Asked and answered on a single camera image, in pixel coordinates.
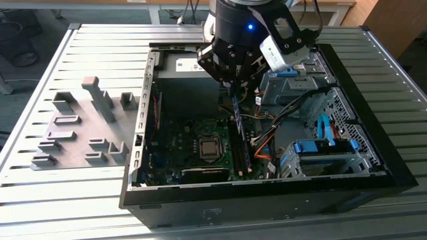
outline sticker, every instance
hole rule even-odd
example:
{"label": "sticker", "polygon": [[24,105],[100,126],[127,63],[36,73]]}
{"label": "sticker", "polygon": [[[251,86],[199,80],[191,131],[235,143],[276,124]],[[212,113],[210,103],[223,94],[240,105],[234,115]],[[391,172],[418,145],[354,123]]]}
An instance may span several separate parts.
{"label": "sticker", "polygon": [[179,58],[176,60],[176,72],[203,72],[198,58]]}
{"label": "sticker", "polygon": [[255,97],[255,104],[256,104],[258,106],[262,105],[262,97],[260,97],[260,96],[256,96],[256,97]]}
{"label": "sticker", "polygon": [[268,166],[267,166],[267,168],[270,169],[270,171],[271,171],[272,173],[275,173],[275,172],[276,172],[276,167],[275,167],[275,165],[272,164],[272,162],[271,162],[271,161],[268,162]]}

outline black cable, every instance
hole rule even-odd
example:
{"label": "black cable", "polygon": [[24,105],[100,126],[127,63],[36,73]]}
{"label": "black cable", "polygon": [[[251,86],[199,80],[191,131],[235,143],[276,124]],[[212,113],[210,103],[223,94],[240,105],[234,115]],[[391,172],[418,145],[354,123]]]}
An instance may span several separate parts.
{"label": "black cable", "polygon": [[182,20],[183,20],[183,22],[186,22],[186,13],[187,13],[187,9],[188,9],[188,4],[190,4],[190,0],[187,0],[187,5],[186,5],[184,13],[183,13],[183,15],[182,15]]}
{"label": "black cable", "polygon": [[191,6],[191,12],[192,12],[190,21],[191,21],[191,23],[194,23],[194,20],[192,20],[192,17],[195,16],[194,0],[190,0],[190,6]]}
{"label": "black cable", "polygon": [[170,10],[164,10],[164,11],[167,11],[167,13],[170,14],[170,16],[171,16],[172,19],[178,19],[178,18],[179,18],[178,16],[175,16],[175,15],[170,12]]}
{"label": "black cable", "polygon": [[195,3],[195,7],[194,7],[194,14],[192,14],[194,24],[196,24],[196,12],[198,12],[199,2],[200,2],[200,0],[198,0],[198,2]]}
{"label": "black cable", "polygon": [[270,152],[270,161],[271,164],[275,166],[275,172],[272,173],[272,178],[276,178],[278,175],[278,168],[279,168],[279,160],[276,158],[276,143],[275,143],[275,137],[271,138],[268,142],[268,152]]}
{"label": "black cable", "polygon": [[306,12],[307,12],[307,0],[304,0],[304,11],[302,12],[302,16],[300,16],[300,19],[298,21],[298,25],[302,24],[303,18],[306,16]]}
{"label": "black cable", "polygon": [[315,14],[319,18],[319,28],[316,30],[316,33],[318,33],[318,36],[320,35],[322,33],[322,30],[323,30],[323,18],[322,18],[322,15],[320,15],[320,9],[319,9],[319,3],[318,3],[318,0],[312,0],[314,2],[314,10],[315,10]]}
{"label": "black cable", "polygon": [[258,143],[266,137],[270,137],[276,133],[276,129],[282,124],[283,119],[291,115],[298,109],[300,109],[304,101],[315,94],[328,92],[331,87],[320,87],[316,90],[310,90],[304,92],[298,98],[295,98],[282,109],[276,117],[274,118],[268,130],[255,138],[254,143]]}

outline metal chassis frame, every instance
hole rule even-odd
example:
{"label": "metal chassis frame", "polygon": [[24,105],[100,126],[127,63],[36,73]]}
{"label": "metal chassis frame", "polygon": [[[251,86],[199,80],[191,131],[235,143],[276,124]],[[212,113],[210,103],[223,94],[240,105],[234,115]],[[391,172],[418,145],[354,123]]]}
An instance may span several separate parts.
{"label": "metal chassis frame", "polygon": [[[199,46],[200,43],[168,43],[170,49],[167,49],[167,44],[162,44],[162,49],[156,49],[156,52],[160,51],[174,51],[174,46],[182,47],[175,51],[183,51],[183,45],[190,47]],[[120,193],[120,203],[119,206],[122,209],[132,210],[131,213],[136,213],[144,210],[162,209],[163,206],[174,203],[188,203],[194,201],[208,201],[215,202],[220,200],[232,200],[243,198],[262,198],[267,196],[299,196],[304,193],[310,193],[312,196],[320,194],[324,191],[343,192],[347,193],[347,197],[340,199],[339,202],[331,202],[330,206],[324,208],[320,213],[340,213],[346,212],[358,206],[363,205],[368,201],[387,195],[397,194],[418,185],[418,182],[399,156],[399,153],[390,141],[390,138],[380,126],[379,121],[375,118],[374,112],[371,111],[368,104],[362,96],[362,93],[351,79],[351,76],[343,66],[340,59],[331,47],[330,44],[319,44],[319,51],[326,58],[326,62],[331,68],[332,74],[335,75],[338,85],[340,86],[347,101],[351,104],[352,110],[359,117],[362,124],[367,124],[364,128],[370,132],[367,133],[376,153],[379,154],[382,160],[385,161],[386,166],[389,167],[390,174],[383,176],[371,176],[371,177],[354,177],[354,178],[340,178],[340,179],[324,179],[318,178],[307,181],[288,181],[280,182],[275,181],[270,184],[268,180],[266,184],[251,184],[251,185],[230,185],[230,184],[216,184],[215,187],[195,187],[195,188],[179,188],[179,187],[167,187],[160,191],[155,190],[143,190],[138,188],[128,188],[131,183],[130,171],[135,170],[142,164],[142,154],[139,153],[138,159],[128,158],[124,168],[124,178],[123,186]],[[152,77],[156,75],[156,72],[152,72],[154,62],[158,63],[158,59],[152,59],[156,53],[151,51],[148,55],[147,62],[147,72],[146,77]],[[150,87],[143,88],[143,95],[150,95]],[[250,211],[248,206],[243,206],[240,211]],[[148,227],[171,227],[171,224],[162,226],[147,225]]]}

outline metal fixture block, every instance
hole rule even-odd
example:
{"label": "metal fixture block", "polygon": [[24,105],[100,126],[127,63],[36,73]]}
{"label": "metal fixture block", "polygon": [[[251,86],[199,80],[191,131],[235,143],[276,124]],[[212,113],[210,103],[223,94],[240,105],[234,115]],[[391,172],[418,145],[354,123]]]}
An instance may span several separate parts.
{"label": "metal fixture block", "polygon": [[86,154],[84,159],[92,165],[99,165],[99,164],[104,164],[108,162],[108,159],[102,151],[88,152]]}
{"label": "metal fixture block", "polygon": [[75,102],[76,99],[70,91],[58,92],[52,100],[52,104],[60,113],[72,113],[74,109],[70,104]]}
{"label": "metal fixture block", "polygon": [[94,105],[100,111],[102,116],[104,117],[107,123],[116,121],[114,112],[111,110],[111,98],[107,92],[102,92],[99,88],[100,79],[96,76],[87,76],[83,79],[82,87],[87,90],[94,99]]}
{"label": "metal fixture block", "polygon": [[38,148],[43,152],[59,151],[62,150],[62,144],[56,140],[42,141]]}
{"label": "metal fixture block", "polygon": [[130,153],[130,149],[126,145],[126,142],[122,142],[120,149],[118,149],[116,145],[111,142],[108,147],[108,153],[116,163],[124,163],[127,160],[127,155]]}
{"label": "metal fixture block", "polygon": [[120,97],[120,104],[123,110],[138,110],[139,104],[136,102],[135,96],[132,92],[123,92]]}
{"label": "metal fixture block", "polygon": [[58,160],[51,154],[39,154],[32,158],[31,162],[38,167],[51,167]]}
{"label": "metal fixture block", "polygon": [[91,138],[88,140],[88,145],[94,150],[107,150],[110,146],[110,142],[106,138]]}
{"label": "metal fixture block", "polygon": [[68,125],[68,124],[79,124],[82,122],[82,118],[78,115],[72,116],[58,116],[54,119],[54,123],[56,125]]}

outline aluminum workbench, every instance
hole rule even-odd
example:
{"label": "aluminum workbench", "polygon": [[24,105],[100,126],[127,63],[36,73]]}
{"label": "aluminum workbench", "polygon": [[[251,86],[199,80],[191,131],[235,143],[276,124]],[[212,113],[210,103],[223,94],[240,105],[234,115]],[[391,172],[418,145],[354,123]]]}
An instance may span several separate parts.
{"label": "aluminum workbench", "polygon": [[326,27],[332,44],[419,186],[338,215],[150,230],[119,209],[124,167],[32,171],[58,91],[98,76],[115,96],[140,94],[150,42],[199,42],[199,26],[96,25],[70,29],[0,154],[0,238],[426,239],[427,98],[368,31]]}

